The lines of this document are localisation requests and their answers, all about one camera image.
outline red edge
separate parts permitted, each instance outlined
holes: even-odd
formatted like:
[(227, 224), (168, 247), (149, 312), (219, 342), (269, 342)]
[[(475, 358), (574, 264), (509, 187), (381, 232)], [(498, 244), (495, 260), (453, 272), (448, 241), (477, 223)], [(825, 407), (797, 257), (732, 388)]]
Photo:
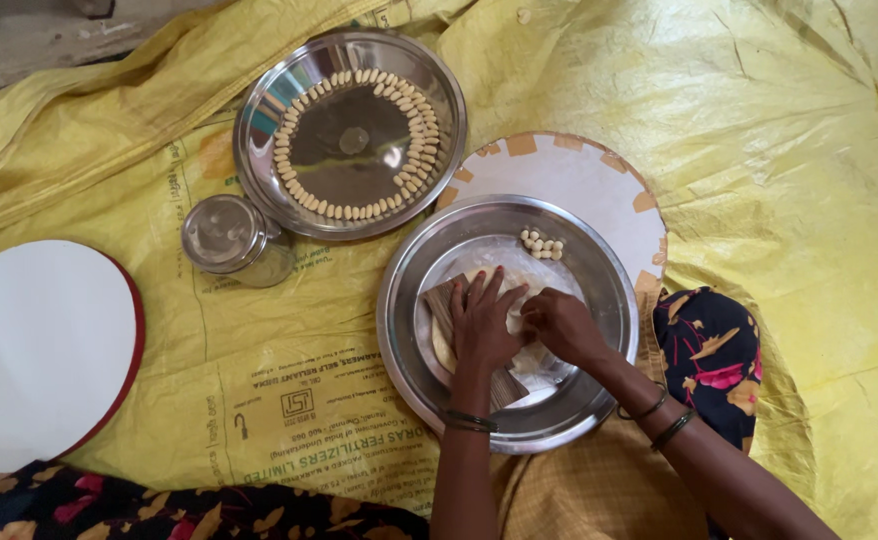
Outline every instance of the red edge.
[(72, 445), (66, 451), (60, 453), (56, 457), (57, 460), (67, 456), (69, 453), (89, 442), (90, 439), (96, 436), (96, 434), (98, 434), (99, 431), (102, 430), (110, 420), (112, 420), (113, 415), (116, 414), (116, 411), (120, 410), (122, 402), (124, 402), (126, 396), (129, 395), (129, 390), (133, 387), (133, 381), (136, 380), (136, 374), (139, 373), (140, 363), (143, 361), (143, 350), (145, 349), (145, 311), (143, 310), (143, 299), (140, 296), (139, 289), (136, 287), (136, 282), (133, 281), (133, 277), (126, 272), (126, 269), (123, 268), (118, 261), (102, 251), (99, 251), (99, 253), (119, 269), (119, 272), (122, 273), (122, 277), (126, 279), (126, 284), (129, 285), (129, 291), (133, 295), (133, 310), (135, 311), (135, 345), (133, 346), (133, 358), (132, 361), (129, 362), (129, 373), (126, 374), (126, 379), (122, 382), (122, 387), (119, 388), (119, 393), (115, 396), (112, 405), (109, 406), (109, 410), (106, 411), (106, 414), (102, 419), (99, 420), (99, 422), (96, 423), (96, 425), (94, 425), (83, 438), (79, 439), (76, 444)]

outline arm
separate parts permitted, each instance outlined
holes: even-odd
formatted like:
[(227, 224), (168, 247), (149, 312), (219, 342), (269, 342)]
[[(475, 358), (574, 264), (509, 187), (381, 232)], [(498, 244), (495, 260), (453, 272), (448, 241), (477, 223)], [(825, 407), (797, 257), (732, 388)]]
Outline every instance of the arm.
[[(658, 403), (662, 389), (606, 345), (588, 308), (577, 298), (544, 289), (522, 306), (522, 313), (553, 354), (591, 375), (631, 416)], [(669, 397), (637, 423), (651, 440), (686, 411)], [(709, 516), (733, 538), (839, 538), (802, 499), (698, 417), (661, 452)]]
[[(462, 287), (452, 290), (454, 348), (458, 363), (452, 376), (449, 408), (485, 418), (489, 415), (492, 373), (520, 350), (509, 334), (505, 315), (528, 286), (512, 289), (497, 300), (503, 267), (495, 269), (485, 292), (480, 272), (462, 306)], [(499, 537), (496, 502), (489, 480), (489, 434), (446, 427), (439, 453), (439, 472), (429, 536), (433, 540), (491, 540)]]

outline floral fabric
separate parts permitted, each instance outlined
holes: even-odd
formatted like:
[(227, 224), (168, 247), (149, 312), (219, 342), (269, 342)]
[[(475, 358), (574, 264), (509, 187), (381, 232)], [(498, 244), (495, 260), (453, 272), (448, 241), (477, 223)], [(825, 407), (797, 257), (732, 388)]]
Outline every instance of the floral fabric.
[[(669, 394), (749, 454), (763, 381), (759, 324), (709, 287), (663, 291), (652, 311)], [(709, 520), (709, 538), (729, 538)]]
[(0, 540), (428, 536), (406, 510), (277, 484), (156, 492), (41, 461), (0, 480)]

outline woman's right hand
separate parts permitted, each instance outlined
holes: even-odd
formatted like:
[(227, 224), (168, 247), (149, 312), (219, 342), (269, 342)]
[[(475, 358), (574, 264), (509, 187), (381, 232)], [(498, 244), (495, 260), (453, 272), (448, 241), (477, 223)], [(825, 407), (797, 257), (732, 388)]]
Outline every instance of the woman's right hand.
[(577, 297), (547, 287), (519, 310), (525, 322), (539, 333), (539, 340), (553, 355), (587, 369), (616, 355), (593, 321), (586, 304)]

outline white circular board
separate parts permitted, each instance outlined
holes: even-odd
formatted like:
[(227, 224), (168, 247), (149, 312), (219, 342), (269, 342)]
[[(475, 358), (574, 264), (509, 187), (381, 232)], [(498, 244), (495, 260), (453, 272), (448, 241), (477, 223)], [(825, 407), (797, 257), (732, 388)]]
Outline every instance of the white circular board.
[(143, 351), (139, 293), (99, 251), (64, 240), (0, 253), (0, 473), (51, 460), (118, 408)]
[(573, 213), (609, 242), (636, 290), (658, 288), (667, 246), (656, 200), (642, 175), (600, 143), (551, 131), (501, 138), (466, 157), (437, 208), (499, 193), (535, 197)]

